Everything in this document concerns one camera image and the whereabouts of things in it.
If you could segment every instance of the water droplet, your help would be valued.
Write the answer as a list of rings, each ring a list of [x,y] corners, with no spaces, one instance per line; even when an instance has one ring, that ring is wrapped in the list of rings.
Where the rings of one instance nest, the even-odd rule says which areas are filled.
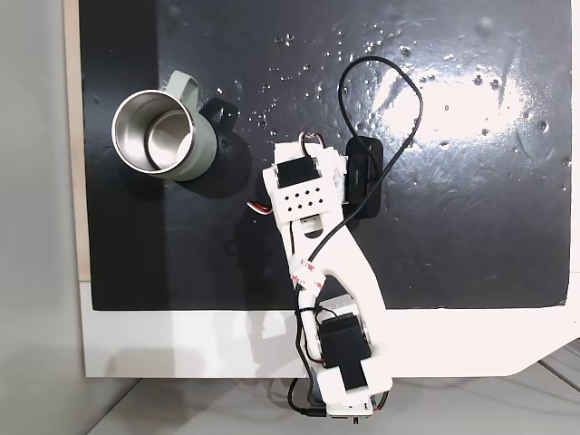
[[[540,131],[546,133],[550,129],[550,124],[548,124],[546,120],[541,120],[537,124],[537,127],[540,129]]]
[[[478,25],[476,26],[477,31],[481,36],[489,36],[493,32],[493,27],[493,20],[488,16],[480,18]]]

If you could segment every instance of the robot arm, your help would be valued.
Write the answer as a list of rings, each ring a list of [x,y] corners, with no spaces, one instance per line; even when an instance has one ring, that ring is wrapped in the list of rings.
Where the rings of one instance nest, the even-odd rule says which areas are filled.
[[[298,309],[308,353],[327,413],[372,414],[371,397],[392,386],[385,340],[386,308],[374,272],[346,227],[331,237],[313,263],[306,259],[343,220],[346,158],[321,144],[275,145],[275,164],[263,172],[291,277],[300,284]],[[314,312],[325,276],[348,295]]]

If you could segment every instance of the black wire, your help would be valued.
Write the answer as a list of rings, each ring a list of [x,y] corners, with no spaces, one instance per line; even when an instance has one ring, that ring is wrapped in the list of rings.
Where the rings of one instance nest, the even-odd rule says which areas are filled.
[[[384,406],[384,404],[387,402],[388,398],[389,398],[389,392],[385,391],[382,394],[381,401],[379,401],[379,404],[376,406],[375,410],[380,411],[382,409],[382,407]]]
[[[294,394],[294,388],[295,388],[297,382],[298,382],[298,378],[294,378],[292,380],[292,382],[290,382],[290,388],[288,388],[288,405],[290,405],[290,408],[292,408],[294,411],[300,412],[301,414],[305,415],[306,408],[302,408],[300,406],[295,405],[294,399],[292,397]]]
[[[340,80],[340,83],[338,86],[338,103],[341,106],[341,113],[343,114],[344,122],[346,122],[346,126],[349,128],[349,130],[351,131],[353,136],[360,143],[363,143],[363,141],[361,140],[359,135],[356,134],[356,130],[354,130],[353,125],[351,124],[351,122],[348,119],[348,116],[346,115],[346,110],[344,109],[343,96],[342,96],[344,80],[346,79],[346,76],[348,75],[349,71],[353,67],[355,67],[359,63],[372,62],[372,61],[389,65],[393,70],[395,70],[402,77],[402,79],[411,87],[411,89],[414,90],[415,94],[417,95],[417,98],[419,99],[419,115],[417,116],[417,120],[415,121],[415,125],[413,125],[411,133],[409,134],[407,139],[405,139],[405,141],[402,143],[401,147],[397,150],[395,155],[392,156],[392,159],[389,161],[389,163],[387,164],[385,169],[382,171],[381,176],[376,180],[376,182],[372,186],[371,190],[369,190],[369,193],[364,197],[361,204],[359,204],[358,207],[349,216],[347,216],[345,219],[343,219],[343,221],[340,224],[338,224],[336,227],[334,227],[333,230],[331,232],[329,232],[325,238],[323,238],[323,240],[314,249],[312,254],[308,257],[308,261],[311,261],[311,262],[314,261],[314,259],[320,253],[320,251],[324,247],[324,245],[326,245],[326,243],[328,243],[328,240],[330,240],[332,238],[332,236],[334,236],[342,227],[344,227],[351,220],[353,220],[354,217],[363,209],[363,207],[365,206],[365,204],[367,203],[369,198],[372,196],[372,194],[375,191],[377,191],[377,189],[382,184],[382,181],[386,178],[387,174],[389,174],[389,172],[391,172],[392,167],[397,162],[397,160],[399,159],[401,154],[411,144],[413,138],[415,137],[415,133],[417,132],[417,129],[419,128],[419,124],[421,123],[421,118],[423,117],[423,96],[421,95],[421,91],[419,91],[419,88],[415,85],[415,83],[413,83],[413,80],[411,80],[411,78],[401,69],[401,67],[399,65],[397,65],[396,63],[394,63],[388,59],[385,59],[383,57],[380,57],[380,56],[364,56],[364,57],[361,57],[361,58],[357,59],[356,61],[352,62],[350,65],[348,65],[346,67],[346,69],[343,72],[343,75],[341,76],[341,80]]]

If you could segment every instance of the green mug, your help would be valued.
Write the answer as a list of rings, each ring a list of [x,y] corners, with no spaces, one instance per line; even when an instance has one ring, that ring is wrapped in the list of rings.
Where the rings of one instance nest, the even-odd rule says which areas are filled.
[[[198,113],[199,84],[175,71],[165,91],[132,94],[112,121],[112,142],[131,168],[160,179],[196,179],[216,157],[216,134]]]

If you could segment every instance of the gray floor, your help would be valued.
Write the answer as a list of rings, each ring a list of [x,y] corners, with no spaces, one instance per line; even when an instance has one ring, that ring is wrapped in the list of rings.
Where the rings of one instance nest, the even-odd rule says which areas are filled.
[[[288,382],[144,380],[91,435],[192,433],[580,433],[580,393],[538,364],[508,378],[398,380],[388,406],[354,428],[286,408]]]

